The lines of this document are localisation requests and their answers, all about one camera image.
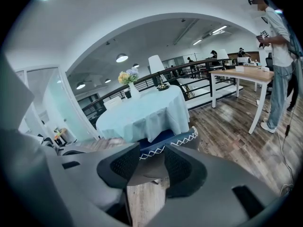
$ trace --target white t-shirt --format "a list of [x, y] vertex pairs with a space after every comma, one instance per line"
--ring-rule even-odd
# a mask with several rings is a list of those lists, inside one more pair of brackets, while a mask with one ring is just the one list
[[[266, 16], [270, 25], [269, 35], [271, 37], [281, 35], [287, 41], [290, 41], [289, 33], [283, 24], [282, 18], [271, 7], [266, 8]], [[293, 59], [288, 52], [287, 44], [271, 44], [271, 46], [273, 48], [273, 65], [281, 67], [290, 66]]]

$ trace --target small box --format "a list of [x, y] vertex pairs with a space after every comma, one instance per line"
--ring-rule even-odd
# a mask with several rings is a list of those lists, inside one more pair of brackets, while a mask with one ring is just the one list
[[236, 71], [244, 71], [244, 66], [236, 66]]

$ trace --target person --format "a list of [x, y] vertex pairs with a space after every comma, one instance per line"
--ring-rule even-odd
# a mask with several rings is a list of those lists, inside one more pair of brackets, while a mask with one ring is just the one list
[[[190, 57], [188, 57], [187, 59], [188, 59], [188, 63], [194, 62], [192, 59], [190, 59]], [[196, 71], [196, 67], [195, 66], [190, 66], [190, 70], [191, 70], [191, 73], [194, 73]]]
[[238, 57], [245, 57], [245, 56], [248, 56], [250, 57], [250, 54], [246, 53], [243, 48], [240, 48], [239, 49], [239, 52], [238, 52]]
[[291, 112], [294, 108], [294, 105], [297, 101], [297, 97], [299, 94], [299, 85], [298, 85], [298, 79], [295, 74], [292, 74], [292, 78], [288, 82], [287, 87], [287, 97], [292, 93], [292, 90], [294, 90], [292, 101], [290, 102], [289, 107], [287, 108], [287, 111]]
[[268, 132], [276, 132], [276, 128], [283, 113], [287, 97], [287, 85], [292, 77], [293, 59], [288, 52], [290, 42], [289, 33], [281, 17], [268, 5], [267, 0], [252, 0], [258, 10], [266, 12], [266, 19], [270, 25], [270, 37], [257, 36], [260, 43], [271, 44], [274, 80], [271, 93], [271, 112], [268, 119], [264, 119], [261, 127]]
[[[212, 58], [217, 59], [217, 51], [212, 50], [212, 51], [210, 52], [210, 54], [213, 54]], [[217, 65], [220, 65], [220, 62], [219, 62], [219, 61], [214, 61], [214, 62], [212, 62], [212, 66], [217, 66]]]
[[192, 59], [190, 59], [190, 57], [188, 57], [187, 59], [188, 59], [188, 63], [194, 62]]
[[175, 70], [172, 71], [172, 74], [174, 75], [174, 77], [178, 77], [177, 72]]

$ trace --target yellow flower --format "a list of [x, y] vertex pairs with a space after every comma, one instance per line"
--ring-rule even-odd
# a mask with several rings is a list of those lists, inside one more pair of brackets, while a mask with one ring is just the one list
[[118, 81], [121, 84], [127, 84], [127, 80], [129, 79], [130, 75], [126, 72], [120, 72], [120, 75], [118, 77]]

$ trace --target cable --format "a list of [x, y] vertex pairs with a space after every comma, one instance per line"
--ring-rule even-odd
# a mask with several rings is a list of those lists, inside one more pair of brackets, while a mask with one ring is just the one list
[[254, 97], [252, 94], [250, 94], [248, 91], [246, 91], [244, 88], [243, 88], [243, 90], [245, 91], [245, 92], [247, 92], [249, 95], [251, 95], [254, 99], [256, 99], [257, 101], [259, 101], [259, 99], [257, 99], [256, 97]]
[[284, 137], [284, 140], [283, 140], [283, 144], [281, 145], [281, 140], [280, 140], [280, 135], [279, 133], [277, 132], [278, 134], [278, 139], [279, 139], [279, 144], [280, 144], [280, 150], [281, 150], [281, 154], [283, 156], [283, 160], [284, 160], [284, 164], [286, 165], [288, 171], [289, 171], [289, 174], [290, 174], [290, 179], [291, 179], [291, 184], [284, 184], [282, 187], [281, 187], [281, 190], [280, 190], [280, 196], [282, 194], [282, 191], [284, 189], [285, 186], [289, 187], [291, 190], [292, 188], [294, 187], [294, 177], [293, 177], [293, 170], [291, 169], [291, 167], [288, 165], [287, 161], [286, 161], [286, 157], [284, 155], [284, 152], [283, 152], [283, 148], [284, 148], [284, 144], [285, 144], [285, 140], [286, 140], [286, 137], [288, 136], [288, 132], [289, 132], [289, 129], [290, 129], [290, 124], [293, 120], [293, 116], [294, 116], [294, 110], [295, 110], [295, 107], [296, 107], [296, 104], [294, 105], [294, 108], [293, 108], [293, 111], [292, 111], [292, 116], [291, 116], [291, 119], [290, 119], [290, 122], [286, 128], [286, 132], [285, 132], [285, 137]]
[[283, 148], [284, 148], [284, 143], [285, 143], [286, 137], [284, 138], [283, 145], [281, 145], [279, 133], [278, 133], [278, 138], [279, 138], [280, 150], [281, 150], [281, 153], [282, 153], [282, 156], [283, 156], [284, 164], [285, 164], [286, 167], [288, 168], [289, 173], [290, 173], [290, 179], [291, 179], [291, 181], [292, 181], [292, 184], [294, 184], [293, 171], [292, 171], [291, 167], [287, 164], [286, 157], [285, 157], [284, 152], [283, 152]]

